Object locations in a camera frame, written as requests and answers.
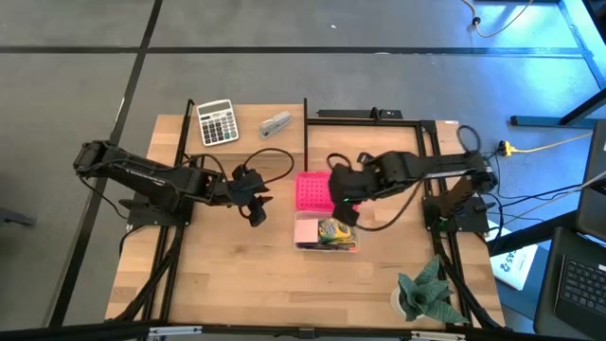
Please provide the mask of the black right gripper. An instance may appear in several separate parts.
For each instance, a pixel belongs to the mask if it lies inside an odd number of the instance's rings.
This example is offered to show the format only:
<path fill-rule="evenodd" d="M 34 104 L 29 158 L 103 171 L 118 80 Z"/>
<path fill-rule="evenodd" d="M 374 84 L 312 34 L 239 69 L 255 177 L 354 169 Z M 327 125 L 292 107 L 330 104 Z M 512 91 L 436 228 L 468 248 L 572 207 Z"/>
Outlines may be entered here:
<path fill-rule="evenodd" d="M 342 224 L 355 226 L 360 217 L 356 205 L 339 204 L 344 202 L 361 203 L 373 198 L 379 190 L 378 181 L 371 170 L 354 170 L 337 164 L 331 169 L 329 191 L 336 205 L 336 219 Z"/>

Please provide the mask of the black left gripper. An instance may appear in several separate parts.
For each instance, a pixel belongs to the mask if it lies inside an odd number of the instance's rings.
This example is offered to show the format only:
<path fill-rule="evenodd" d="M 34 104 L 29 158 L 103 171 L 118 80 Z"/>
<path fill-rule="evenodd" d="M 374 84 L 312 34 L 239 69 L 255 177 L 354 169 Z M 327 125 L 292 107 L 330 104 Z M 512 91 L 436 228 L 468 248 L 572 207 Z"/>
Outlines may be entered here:
<path fill-rule="evenodd" d="M 268 192 L 261 175 L 254 169 L 248 169 L 240 164 L 232 171 L 233 180 L 229 182 L 229 195 L 236 205 L 247 205 L 250 214 L 248 221 L 251 226 L 259 226 L 266 219 L 263 205 L 273 199 L 273 196 L 255 197 L 257 193 Z"/>

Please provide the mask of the pink lidded clear pencil box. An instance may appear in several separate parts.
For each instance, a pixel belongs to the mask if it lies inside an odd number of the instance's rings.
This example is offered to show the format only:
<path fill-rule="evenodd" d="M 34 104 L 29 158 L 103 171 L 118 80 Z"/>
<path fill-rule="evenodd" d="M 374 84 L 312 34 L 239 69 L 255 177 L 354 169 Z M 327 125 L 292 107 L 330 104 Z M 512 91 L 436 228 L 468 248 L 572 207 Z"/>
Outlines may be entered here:
<path fill-rule="evenodd" d="M 300 172 L 295 177 L 294 188 L 294 222 L 302 219 L 326 220 L 333 218 L 332 212 L 334 204 L 330 199 L 329 175 L 324 172 Z M 322 252 L 347 252 L 356 253 L 358 251 L 358 238 L 355 230 L 352 228 L 354 241 L 357 242 L 357 250 L 348 252 L 345 250 L 307 250 L 294 248 L 304 251 L 322 251 Z"/>

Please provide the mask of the wooden shelf with black legs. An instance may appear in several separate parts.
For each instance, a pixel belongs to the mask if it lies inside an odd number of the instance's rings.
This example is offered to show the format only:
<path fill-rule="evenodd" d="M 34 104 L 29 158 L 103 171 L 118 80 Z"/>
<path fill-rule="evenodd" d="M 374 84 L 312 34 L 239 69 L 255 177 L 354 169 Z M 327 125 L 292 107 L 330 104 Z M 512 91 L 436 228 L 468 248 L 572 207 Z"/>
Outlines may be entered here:
<path fill-rule="evenodd" d="M 304 169 L 304 104 L 235 104 L 234 111 L 239 137 L 235 142 L 215 147 L 203 144 L 200 124 L 190 124 L 186 144 L 186 154 L 209 153 L 215 155 L 228 174 L 252 153 L 264 148 L 279 148 L 289 152 L 294 158 L 293 172 Z M 258 126 L 281 112 L 291 114 L 291 122 L 282 130 L 266 139 L 259 135 Z"/>

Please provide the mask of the grey stapler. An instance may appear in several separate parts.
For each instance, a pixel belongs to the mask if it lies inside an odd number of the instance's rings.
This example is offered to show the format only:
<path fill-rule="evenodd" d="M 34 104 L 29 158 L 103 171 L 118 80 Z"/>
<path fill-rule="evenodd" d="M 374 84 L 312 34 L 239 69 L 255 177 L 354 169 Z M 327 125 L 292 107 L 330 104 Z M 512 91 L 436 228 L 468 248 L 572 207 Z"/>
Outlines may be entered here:
<path fill-rule="evenodd" d="M 267 139 L 287 126 L 292 120 L 292 115 L 288 111 L 280 112 L 279 114 L 262 121 L 258 126 L 259 137 Z"/>

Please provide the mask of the grey desk calculator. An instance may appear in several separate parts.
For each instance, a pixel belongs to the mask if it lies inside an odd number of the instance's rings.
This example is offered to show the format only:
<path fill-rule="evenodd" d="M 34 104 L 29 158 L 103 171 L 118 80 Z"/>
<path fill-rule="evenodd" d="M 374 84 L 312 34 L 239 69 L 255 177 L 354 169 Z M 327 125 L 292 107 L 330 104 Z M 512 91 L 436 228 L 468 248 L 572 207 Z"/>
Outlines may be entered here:
<path fill-rule="evenodd" d="M 240 138 L 230 99 L 218 99 L 196 106 L 197 120 L 205 147 L 215 147 Z"/>

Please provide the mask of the potted green plant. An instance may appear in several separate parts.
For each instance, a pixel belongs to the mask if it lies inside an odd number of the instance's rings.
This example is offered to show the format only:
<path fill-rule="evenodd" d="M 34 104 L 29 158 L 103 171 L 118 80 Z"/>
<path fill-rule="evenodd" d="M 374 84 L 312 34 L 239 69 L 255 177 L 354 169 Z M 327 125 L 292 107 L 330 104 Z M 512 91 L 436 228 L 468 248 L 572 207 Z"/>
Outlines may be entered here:
<path fill-rule="evenodd" d="M 398 273 L 390 304 L 406 322 L 428 317 L 446 324 L 469 323 L 468 318 L 445 301 L 454 292 L 448 280 L 438 278 L 439 270 L 440 256 L 434 256 L 415 278 Z"/>

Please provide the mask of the black laptop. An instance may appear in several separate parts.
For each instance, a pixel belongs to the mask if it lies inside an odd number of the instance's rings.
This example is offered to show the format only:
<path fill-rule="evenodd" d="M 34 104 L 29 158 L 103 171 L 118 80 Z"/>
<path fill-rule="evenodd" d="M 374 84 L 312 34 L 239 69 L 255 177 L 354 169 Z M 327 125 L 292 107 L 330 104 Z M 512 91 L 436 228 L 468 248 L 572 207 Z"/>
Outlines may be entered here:
<path fill-rule="evenodd" d="M 606 247 L 563 227 L 553 236 L 534 331 L 606 341 Z"/>

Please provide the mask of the grey floor object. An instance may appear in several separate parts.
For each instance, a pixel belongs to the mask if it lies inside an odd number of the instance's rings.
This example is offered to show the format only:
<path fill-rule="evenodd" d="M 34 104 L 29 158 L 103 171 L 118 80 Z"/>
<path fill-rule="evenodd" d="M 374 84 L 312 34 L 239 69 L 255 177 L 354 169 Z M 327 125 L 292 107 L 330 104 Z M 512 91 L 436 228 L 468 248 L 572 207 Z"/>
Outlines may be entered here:
<path fill-rule="evenodd" d="M 19 212 L 0 207 L 0 226 L 4 224 L 20 224 L 32 226 L 36 220 Z"/>

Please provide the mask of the dark grey monitor back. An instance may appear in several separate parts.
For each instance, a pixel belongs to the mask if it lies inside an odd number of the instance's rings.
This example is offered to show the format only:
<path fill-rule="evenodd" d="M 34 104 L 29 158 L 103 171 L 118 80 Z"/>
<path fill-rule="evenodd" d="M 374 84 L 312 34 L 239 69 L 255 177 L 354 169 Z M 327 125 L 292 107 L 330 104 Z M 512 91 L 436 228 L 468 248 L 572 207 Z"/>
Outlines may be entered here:
<path fill-rule="evenodd" d="M 577 226 L 584 234 L 606 242 L 606 119 L 600 119 L 593 130 L 579 197 Z"/>

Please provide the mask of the black metal table frame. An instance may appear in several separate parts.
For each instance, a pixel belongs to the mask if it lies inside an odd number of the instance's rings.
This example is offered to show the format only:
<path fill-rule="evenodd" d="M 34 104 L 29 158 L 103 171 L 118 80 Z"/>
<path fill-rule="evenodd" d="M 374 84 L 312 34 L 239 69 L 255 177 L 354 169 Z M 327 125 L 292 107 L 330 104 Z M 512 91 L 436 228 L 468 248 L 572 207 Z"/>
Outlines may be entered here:
<path fill-rule="evenodd" d="M 453 121 L 341 118 L 331 125 L 304 114 L 303 171 L 324 171 L 336 153 L 458 153 L 455 130 Z M 246 159 L 269 182 L 266 221 L 253 227 L 235 208 L 195 206 L 180 257 L 142 317 L 228 328 L 405 328 L 390 304 L 398 273 L 416 275 L 434 253 L 422 192 L 365 203 L 356 253 L 298 250 L 293 156 L 264 148 Z"/>

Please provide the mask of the silver frame bracket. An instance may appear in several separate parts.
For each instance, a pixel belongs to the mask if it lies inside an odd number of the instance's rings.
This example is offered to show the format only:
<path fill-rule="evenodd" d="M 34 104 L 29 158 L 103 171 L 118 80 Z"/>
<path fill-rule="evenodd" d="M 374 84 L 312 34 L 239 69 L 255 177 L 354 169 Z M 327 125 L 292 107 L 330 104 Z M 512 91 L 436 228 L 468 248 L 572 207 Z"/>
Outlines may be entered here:
<path fill-rule="evenodd" d="M 151 327 L 149 329 L 148 337 L 150 339 L 160 339 L 160 338 L 168 337 L 168 336 L 200 334 L 202 332 L 203 332 L 202 326 Z"/>
<path fill-rule="evenodd" d="M 429 331 L 411 331 L 411 339 L 424 341 L 467 341 L 465 334 Z"/>

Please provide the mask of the black table leg frame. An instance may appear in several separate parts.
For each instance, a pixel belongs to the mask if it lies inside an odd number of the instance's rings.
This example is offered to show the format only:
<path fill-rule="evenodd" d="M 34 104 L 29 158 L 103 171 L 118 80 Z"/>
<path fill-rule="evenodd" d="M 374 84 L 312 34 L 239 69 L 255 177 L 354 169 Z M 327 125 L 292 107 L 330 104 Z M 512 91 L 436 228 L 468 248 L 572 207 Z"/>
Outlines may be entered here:
<path fill-rule="evenodd" d="M 593 52 L 585 43 L 572 14 L 565 4 L 565 0 L 559 0 L 558 8 L 566 24 L 569 26 L 577 46 L 580 48 L 581 57 L 589 67 L 600 90 L 562 117 L 511 116 L 510 123 L 512 126 L 593 129 L 597 124 L 597 118 L 591 118 L 591 114 L 606 105 L 606 79 L 603 78 L 594 60 Z"/>

